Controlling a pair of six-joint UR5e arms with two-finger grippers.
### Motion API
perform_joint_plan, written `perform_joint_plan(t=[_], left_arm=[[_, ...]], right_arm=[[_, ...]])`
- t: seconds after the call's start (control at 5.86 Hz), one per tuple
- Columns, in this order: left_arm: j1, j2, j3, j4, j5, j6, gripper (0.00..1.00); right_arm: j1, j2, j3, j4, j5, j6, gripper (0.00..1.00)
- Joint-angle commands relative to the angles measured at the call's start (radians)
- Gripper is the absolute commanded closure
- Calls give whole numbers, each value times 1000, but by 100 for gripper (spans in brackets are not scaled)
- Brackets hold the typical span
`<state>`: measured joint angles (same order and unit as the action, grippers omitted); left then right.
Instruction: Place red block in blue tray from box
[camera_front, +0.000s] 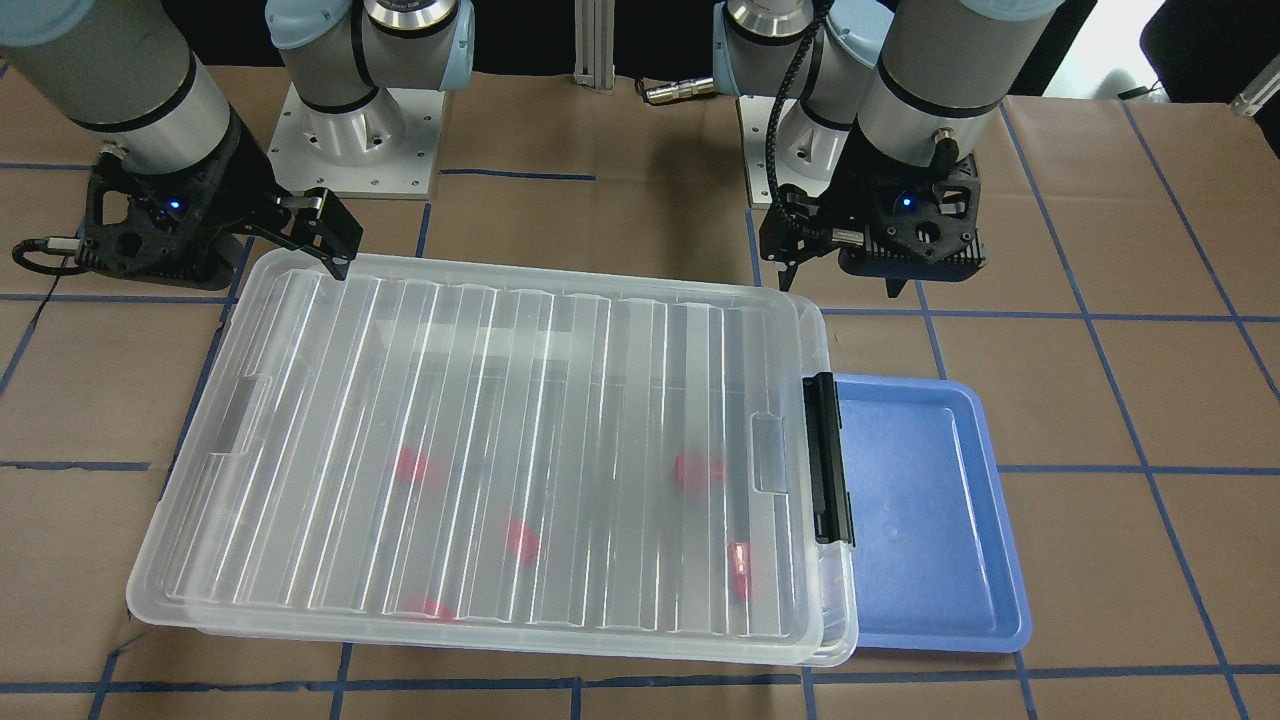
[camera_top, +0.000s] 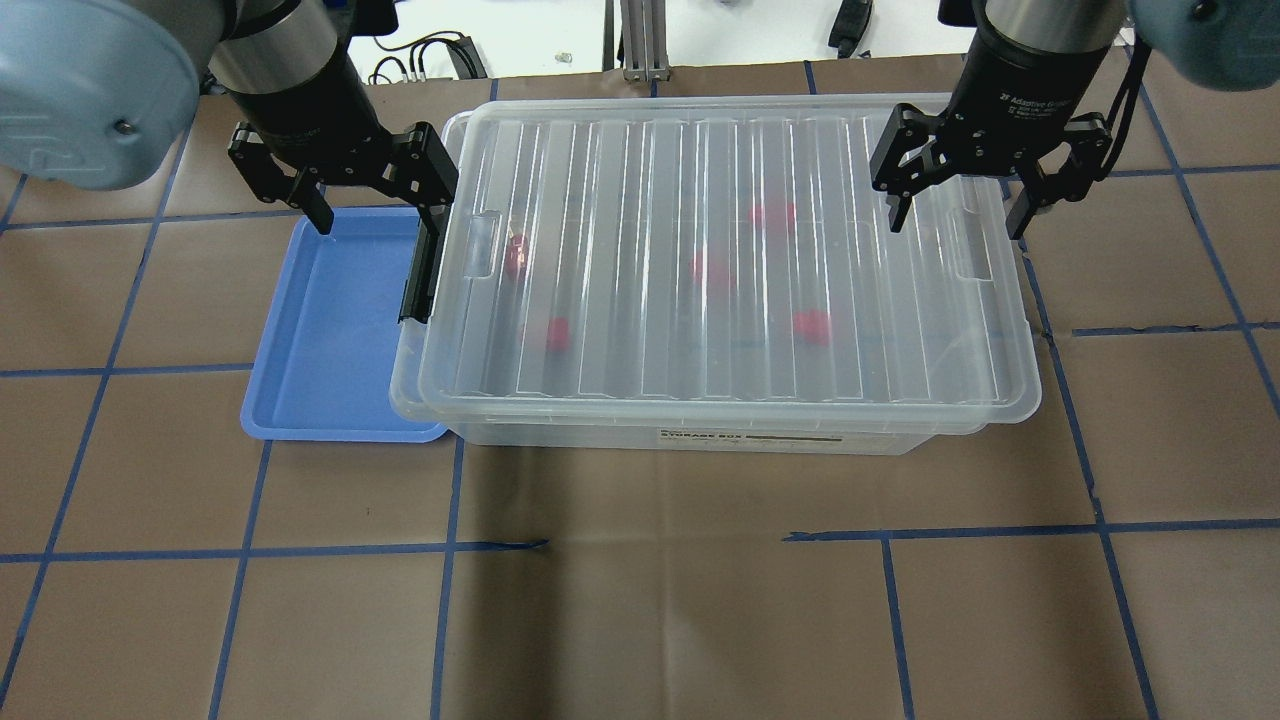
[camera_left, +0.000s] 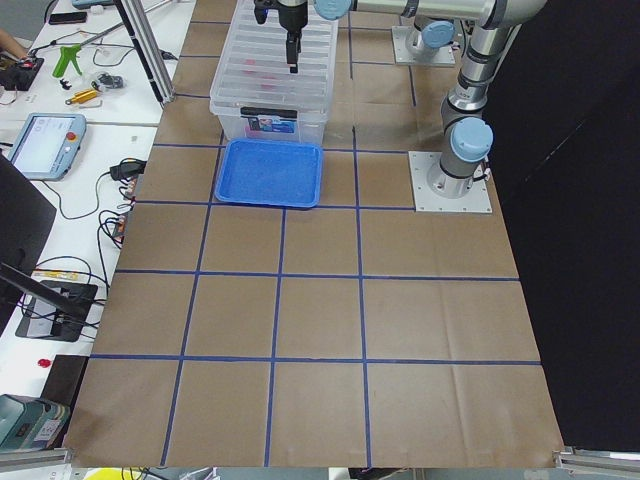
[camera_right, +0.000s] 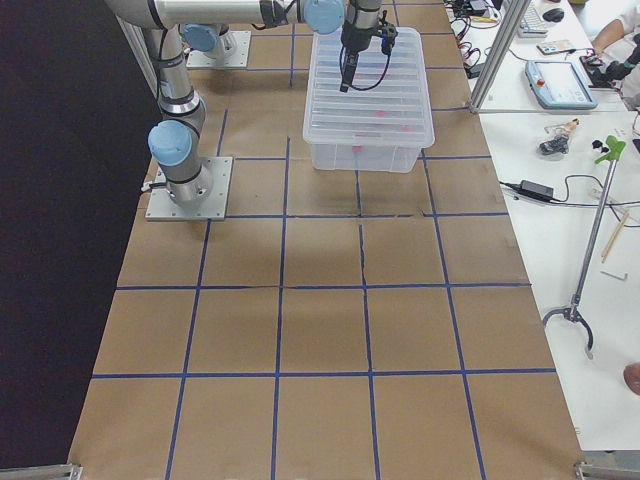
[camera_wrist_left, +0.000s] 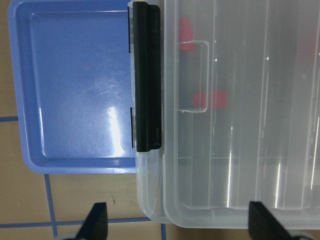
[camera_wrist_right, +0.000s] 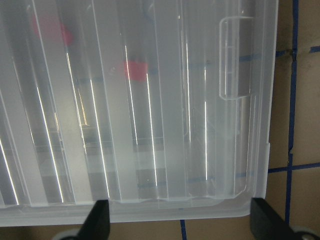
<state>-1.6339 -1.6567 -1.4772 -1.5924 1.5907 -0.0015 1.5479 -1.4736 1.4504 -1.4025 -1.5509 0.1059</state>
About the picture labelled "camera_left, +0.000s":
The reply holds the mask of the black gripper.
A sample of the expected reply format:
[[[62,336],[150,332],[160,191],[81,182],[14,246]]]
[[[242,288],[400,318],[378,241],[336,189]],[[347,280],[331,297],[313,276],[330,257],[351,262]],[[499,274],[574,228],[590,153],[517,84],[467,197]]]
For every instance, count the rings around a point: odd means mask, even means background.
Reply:
[[[301,52],[301,30],[306,26],[306,0],[278,0],[280,25],[287,32],[286,61],[292,74],[299,71]]]

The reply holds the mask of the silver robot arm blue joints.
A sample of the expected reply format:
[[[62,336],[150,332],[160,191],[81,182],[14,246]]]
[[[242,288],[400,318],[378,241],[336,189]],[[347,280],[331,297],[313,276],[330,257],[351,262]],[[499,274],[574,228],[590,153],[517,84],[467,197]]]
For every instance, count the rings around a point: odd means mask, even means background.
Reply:
[[[399,14],[406,18],[470,20],[474,30],[461,55],[457,83],[443,99],[444,144],[440,159],[427,174],[438,196],[465,196],[475,182],[474,172],[493,143],[493,132],[482,119],[487,90],[509,43],[510,34],[535,17],[543,1],[316,1],[316,12],[337,20],[347,12]]]

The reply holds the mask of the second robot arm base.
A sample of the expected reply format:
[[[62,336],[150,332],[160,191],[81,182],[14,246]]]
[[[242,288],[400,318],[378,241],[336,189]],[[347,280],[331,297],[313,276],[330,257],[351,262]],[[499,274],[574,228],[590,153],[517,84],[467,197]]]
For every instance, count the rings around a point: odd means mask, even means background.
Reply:
[[[451,20],[428,19],[420,28],[393,26],[391,35],[395,63],[406,66],[453,67],[456,28]]]

